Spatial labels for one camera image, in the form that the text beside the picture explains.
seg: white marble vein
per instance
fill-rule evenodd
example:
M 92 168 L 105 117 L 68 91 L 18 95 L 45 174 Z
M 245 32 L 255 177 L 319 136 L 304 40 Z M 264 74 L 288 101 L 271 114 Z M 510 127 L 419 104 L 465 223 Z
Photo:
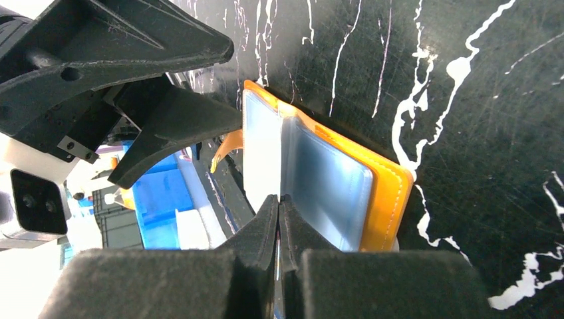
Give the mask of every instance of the white marble vein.
M 309 30 L 310 30 L 310 35 L 309 38 L 308 37 L 303 37 L 301 38 L 301 44 L 304 45 L 305 41 L 308 40 L 311 44 L 313 44 L 313 35 L 315 34 L 315 30 L 313 30 L 313 26 L 312 26 L 312 20 L 311 20 L 311 0 L 307 0 L 307 10 L 309 12 Z
M 405 150 L 403 149 L 401 143 L 400 143 L 400 134 L 401 134 L 401 129 L 405 124 L 405 121 L 402 119 L 402 115 L 405 112 L 408 112 L 410 117 L 412 119 L 414 119 L 415 117 L 415 107 L 419 107 L 422 111 L 427 110 L 428 108 L 428 100 L 427 100 L 427 89 L 426 89 L 426 85 L 428 83 L 428 78 L 429 78 L 429 74 L 430 72 L 433 70 L 433 60 L 436 58 L 436 55 L 432 55 L 430 54 L 428 49 L 422 49 L 420 47 L 420 37 L 421 37 L 421 32 L 422 32 L 422 26 L 419 22 L 416 22 L 416 26 L 417 26 L 417 30 L 418 30 L 418 47 L 417 47 L 417 52 L 415 52 L 413 54 L 413 56 L 415 56 L 417 58 L 417 63 L 416 63 L 416 68 L 415 68 L 415 72 L 414 72 L 414 88 L 412 89 L 412 93 L 410 94 L 410 96 L 406 99 L 403 100 L 400 105 L 398 106 L 397 112 L 396 112 L 396 117 L 394 119 L 394 123 L 392 125 L 392 146 L 394 148 L 394 151 L 396 153 L 396 156 L 398 157 L 398 161 L 400 162 L 400 165 L 406 167 L 407 169 L 409 169 L 413 175 L 414 181 L 417 179 L 417 174 L 416 174 L 416 170 L 419 168 L 419 165 L 421 164 L 421 158 L 422 158 L 422 152 L 423 152 L 423 148 L 425 146 L 429 146 L 429 145 L 433 145 L 438 141 L 438 138 L 440 137 L 440 134 L 443 131 L 443 121 L 446 118 L 446 116 L 448 115 L 449 111 L 450 111 L 450 107 L 452 105 L 452 101 L 454 100 L 454 97 L 459 89 L 459 87 L 462 85 L 462 83 L 464 83 L 466 77 L 470 74 L 471 72 L 471 66 L 470 66 L 470 62 L 472 61 L 472 59 L 479 53 L 479 48 L 476 48 L 474 46 L 472 46 L 472 41 L 478 39 L 480 37 L 480 35 L 485 32 L 489 26 L 498 18 L 501 16 L 501 14 L 509 9 L 510 7 L 513 6 L 513 4 L 515 3 L 515 0 L 511 0 L 503 5 L 500 5 L 497 8 L 497 11 L 495 13 L 493 13 L 488 19 L 486 19 L 483 23 L 482 26 L 476 30 L 476 32 L 472 33 L 465 41 L 466 44 L 466 48 L 471 52 L 471 54 L 469 56 L 463 57 L 461 56 L 460 58 L 457 58 L 453 61 L 451 61 L 447 67 L 446 67 L 446 72 L 447 74 L 454 80 L 454 87 L 452 89 L 449 101 L 448 101 L 448 105 L 446 107 L 446 109 L 442 112 L 441 116 L 438 118 L 437 122 L 436 122 L 436 128 L 435 128 L 435 134 L 433 136 L 432 140 L 420 140 L 417 144 L 416 144 L 416 160 L 412 161 L 411 159 L 409 159 L 409 157 L 407 156 L 407 153 L 405 152 Z M 420 14 L 421 14 L 421 10 L 422 10 L 422 0 L 419 2 L 419 7 L 416 9 L 416 16 L 414 18 L 414 20 L 416 21 L 417 18 L 419 18 Z M 426 77 L 425 80 L 423 82 L 419 82 L 417 79 L 417 70 L 420 66 L 420 59 L 421 58 L 426 58 L 428 61 L 428 67 L 427 67 L 427 72 L 426 72 Z M 419 99 L 419 101 L 415 102 L 414 101 L 414 97 L 417 93 L 422 92 L 421 98 Z M 429 227 L 429 223 L 431 221 L 431 216 L 429 213 L 429 210 L 427 209 L 426 206 L 426 198 L 423 192 L 423 189 L 421 188 L 421 186 L 419 185 L 415 185 L 415 187 L 417 188 L 417 190 L 420 192 L 421 194 L 421 198 L 422 198 L 422 204 L 424 207 L 424 211 L 425 214 L 423 215 L 423 217 L 421 218 L 421 220 L 419 220 L 419 223 L 417 224 L 417 228 L 418 228 L 418 232 L 419 235 L 424 238 L 427 243 L 433 247 L 438 247 L 440 241 L 445 241 L 446 243 L 450 244 L 453 248 L 455 248 L 456 250 L 460 251 L 460 253 L 465 257 L 468 258 L 461 250 L 461 247 L 459 246 L 459 244 L 457 244 L 457 242 L 454 240 L 454 238 L 452 236 L 450 237 L 445 237 L 445 238 L 437 238 L 434 241 L 430 240 L 430 236 L 428 234 L 428 227 Z
M 542 45 L 539 45 L 538 47 L 534 48 L 532 51 L 525 53 L 525 55 L 523 55 L 521 58 L 519 58 L 519 60 L 515 61 L 511 67 L 509 68 L 509 70 L 507 72 L 505 72 L 505 74 L 509 74 L 511 73 L 511 71 L 515 68 L 515 66 L 517 64 L 519 64 L 521 61 L 525 60 L 525 58 L 527 58 L 527 56 L 537 52 L 538 50 L 542 49 L 543 47 L 546 47 L 547 45 L 549 45 L 550 43 L 554 42 L 555 40 L 561 38 L 562 36 L 564 36 L 564 32 L 560 33 L 559 35 L 550 38 L 548 41 L 544 42 Z
M 198 18 L 198 0 L 194 1 L 194 18 Z
M 215 69 L 214 68 L 210 68 L 210 88 L 213 89 L 213 82 L 215 81 Z
M 261 18 L 261 12 L 262 12 L 262 1 L 259 0 L 258 4 L 257 4 L 257 26 L 256 26 L 256 34 L 255 34 L 255 57 L 257 59 L 257 64 L 259 66 L 259 79 L 257 80 L 257 83 L 259 85 L 263 85 L 263 67 L 262 67 L 262 62 L 261 62 L 261 43 L 260 43 L 260 38 L 261 38 L 261 33 L 259 32 L 259 20 Z
M 267 20 L 265 23 L 265 28 L 262 34 L 262 39 L 265 44 L 265 75 L 264 75 L 264 82 L 265 85 L 268 86 L 268 51 L 272 49 L 272 24 L 274 23 L 274 19 L 278 14 L 278 0 L 274 0 L 274 13 L 272 14 L 272 1 L 267 0 L 265 6 L 265 13 L 267 16 Z
M 235 63 L 237 64 L 237 97 L 235 101 L 235 105 L 237 106 L 238 110 L 242 110 L 243 106 L 241 105 L 241 77 L 240 77 L 240 69 L 239 66 L 239 54 L 235 52 Z
M 292 77 L 292 72 L 290 72 L 290 68 L 286 65 L 286 60 L 284 60 L 284 67 L 288 70 L 288 75 L 290 76 L 290 81 L 292 82 L 292 101 L 290 101 L 290 104 L 292 104 L 294 103 L 294 99 L 296 97 L 296 82 Z
M 388 35 L 386 36 L 386 46 L 384 47 L 384 61 L 382 62 L 382 70 L 380 70 L 380 78 L 378 79 L 378 94 L 376 96 L 376 104 L 374 105 L 374 113 L 372 118 L 378 112 L 378 104 L 380 104 L 380 94 L 382 93 L 382 79 L 384 78 L 384 70 L 386 69 L 386 60 L 388 60 L 388 45 L 390 44 L 390 32 L 392 30 L 392 0 L 390 0 L 390 14 L 388 17 Z
M 331 89 L 331 106 L 329 107 L 329 117 L 333 113 L 333 103 L 335 102 L 335 82 L 337 81 L 337 70 L 339 69 L 339 61 L 341 59 L 341 52 L 347 43 L 347 39 L 349 36 L 354 32 L 356 29 L 356 24 L 358 23 L 358 17 L 360 17 L 360 8 L 362 7 L 362 0 L 358 0 L 358 9 L 356 10 L 356 18 L 354 18 L 354 24 L 352 27 L 345 33 L 345 37 L 343 38 L 343 42 L 341 43 L 341 47 L 339 47 L 339 51 L 337 53 L 337 59 L 335 61 L 335 70 L 333 71 L 333 88 Z
M 558 177 L 556 171 L 553 171 L 552 175 L 554 177 L 554 180 L 558 183 L 558 185 L 562 189 L 562 191 L 564 191 L 564 183 L 562 183 L 562 180 L 560 179 L 560 177 Z M 550 198 L 552 205 L 554 205 L 554 209 L 556 210 L 556 216 L 558 216 L 558 219 L 560 220 L 560 224 L 562 225 L 562 230 L 564 231 L 564 207 L 558 204 L 558 201 L 556 200 L 552 192 L 550 192 L 550 190 L 548 190 L 548 188 L 546 187 L 547 184 L 548 181 L 543 183 L 543 189 L 545 191 L 545 194 L 548 196 L 548 198 Z
M 196 75 L 194 74 L 194 70 L 188 71 L 188 81 L 190 82 L 190 88 L 196 88 Z
M 558 84 L 562 83 L 562 80 L 564 80 L 564 74 L 562 74 L 562 76 L 560 76 L 560 78 L 558 79 L 558 81 L 552 82 L 552 85 L 558 85 Z
M 552 171 L 552 175 L 554 180 L 560 186 L 562 192 L 564 192 L 564 184 L 562 183 L 560 177 L 557 175 L 556 171 Z M 543 183 L 543 189 L 545 191 L 545 194 L 548 196 L 548 198 L 551 200 L 552 204 L 554 205 L 554 208 L 556 210 L 556 216 L 558 217 L 562 229 L 564 230 L 564 221 L 562 220 L 562 217 L 564 216 L 564 207 L 558 204 L 554 194 L 552 194 L 552 192 L 548 190 L 548 188 L 546 187 L 547 184 L 548 181 L 545 181 Z M 537 290 L 541 290 L 546 286 L 548 286 L 549 284 L 552 284 L 553 282 L 556 282 L 558 280 L 563 280 L 564 279 L 564 273 L 563 273 L 564 245 L 562 245 L 561 243 L 555 243 L 555 244 L 556 244 L 555 253 L 549 251 L 547 253 L 532 252 L 525 254 L 523 260 L 524 268 L 523 268 L 523 272 L 521 273 L 521 279 L 517 280 L 515 284 L 505 289 L 505 291 L 499 296 L 490 297 L 488 299 L 490 302 L 490 306 L 498 310 L 508 309 L 509 307 L 516 305 L 519 301 L 523 300 L 525 297 L 530 298 L 532 296 L 535 296 Z M 537 259 L 538 256 L 549 257 L 561 261 L 560 267 L 555 271 L 551 271 L 549 273 L 550 279 L 546 281 L 540 281 L 538 278 L 538 274 L 541 272 L 540 262 Z
M 382 24 L 380 22 L 380 18 L 378 18 L 378 30 L 382 30 Z M 380 42 L 382 43 L 382 46 L 384 46 L 384 36 L 382 35 L 382 33 L 380 34 Z
M 239 28 L 243 30 L 245 44 L 239 40 L 239 45 L 243 49 L 243 51 L 247 50 L 247 44 L 249 43 L 249 27 L 247 26 L 247 17 L 245 16 L 245 8 L 241 6 L 240 0 L 235 0 L 233 2 L 235 5 L 235 14 L 237 16 L 237 24 Z

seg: card holder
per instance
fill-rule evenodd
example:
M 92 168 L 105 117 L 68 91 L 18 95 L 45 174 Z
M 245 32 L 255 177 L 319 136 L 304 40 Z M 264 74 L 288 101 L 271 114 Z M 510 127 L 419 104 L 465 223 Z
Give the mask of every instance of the card holder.
M 404 167 L 317 123 L 252 81 L 243 91 L 243 186 L 257 211 L 292 196 L 343 251 L 389 251 L 413 178 Z
M 342 251 L 358 251 L 372 189 L 366 166 L 336 149 L 299 118 L 282 124 L 281 194 Z

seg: blue bin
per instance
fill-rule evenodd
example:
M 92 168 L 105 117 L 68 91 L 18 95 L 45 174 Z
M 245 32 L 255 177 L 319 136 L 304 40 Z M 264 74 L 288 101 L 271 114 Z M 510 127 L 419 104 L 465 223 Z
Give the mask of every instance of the blue bin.
M 78 201 L 78 206 L 79 207 L 90 207 L 90 206 L 94 206 L 94 202 L 89 200 L 89 199 L 83 198 L 80 201 Z
M 179 169 L 145 174 L 133 185 L 133 192 L 136 212 L 145 226 L 175 219 L 176 210 L 194 208 Z
M 145 249 L 180 249 L 176 218 L 149 225 L 140 223 L 139 230 Z
M 124 152 L 127 152 L 127 150 L 129 150 L 129 147 L 131 146 L 132 143 L 133 142 L 123 143 Z M 174 154 L 172 154 L 171 156 L 164 158 L 162 161 L 159 161 L 157 164 L 155 164 L 155 166 L 151 167 L 151 169 L 149 169 L 145 174 L 159 173 L 161 171 L 170 171 L 177 168 L 178 166 L 176 164 L 176 158 L 174 158 Z

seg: black marble surface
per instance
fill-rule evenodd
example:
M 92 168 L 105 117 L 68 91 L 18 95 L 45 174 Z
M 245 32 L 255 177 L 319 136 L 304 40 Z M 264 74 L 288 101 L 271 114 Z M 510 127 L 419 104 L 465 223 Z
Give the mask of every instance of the black marble surface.
M 564 1 L 174 2 L 235 43 L 195 91 L 256 80 L 410 168 L 401 249 L 467 256 L 500 316 L 564 314 Z

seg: stitching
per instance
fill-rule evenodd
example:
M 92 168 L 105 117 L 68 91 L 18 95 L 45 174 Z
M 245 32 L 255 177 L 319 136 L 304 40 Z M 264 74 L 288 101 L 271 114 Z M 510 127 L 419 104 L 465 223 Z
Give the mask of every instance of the stitching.
M 328 139 L 334 141 L 334 143 L 338 144 L 335 139 L 333 139 L 332 137 L 330 137 L 329 135 L 327 135 L 325 132 L 319 130 L 318 133 L 319 133 L 320 135 L 323 135 L 324 137 L 326 137 L 326 138 L 328 138 Z M 381 248 L 381 249 L 384 249 L 384 246 L 386 246 L 386 242 L 387 242 L 387 240 L 388 240 L 388 234 L 389 234 L 389 232 L 390 232 L 390 227 L 392 226 L 392 222 L 393 222 L 393 220 L 394 220 L 394 216 L 396 215 L 396 209 L 397 209 L 397 207 L 398 207 L 398 202 L 400 201 L 400 194 L 401 194 L 401 192 L 402 192 L 402 179 L 400 178 L 400 176 L 399 176 L 398 174 L 396 174 L 396 172 L 392 171 L 389 167 L 386 167 L 386 166 L 384 166 L 384 165 L 378 163 L 377 161 L 374 161 L 373 159 L 368 158 L 368 157 L 366 157 L 366 156 L 362 156 L 362 158 L 363 158 L 364 160 L 367 160 L 367 161 L 369 161 L 369 162 L 371 162 L 371 163 L 374 163 L 374 164 L 376 164 L 376 165 L 378 165 L 378 166 L 380 166 L 380 167 L 386 169 L 387 171 L 389 171 L 390 173 L 392 173 L 392 174 L 398 179 L 398 182 L 399 182 L 399 186 L 398 186 L 398 195 L 396 196 L 396 201 L 395 201 L 395 203 L 394 203 L 394 209 L 392 210 L 392 216 L 390 217 L 390 223 L 388 224 L 388 228 L 386 229 L 386 234 L 384 235 L 384 242 L 382 243 L 382 248 Z

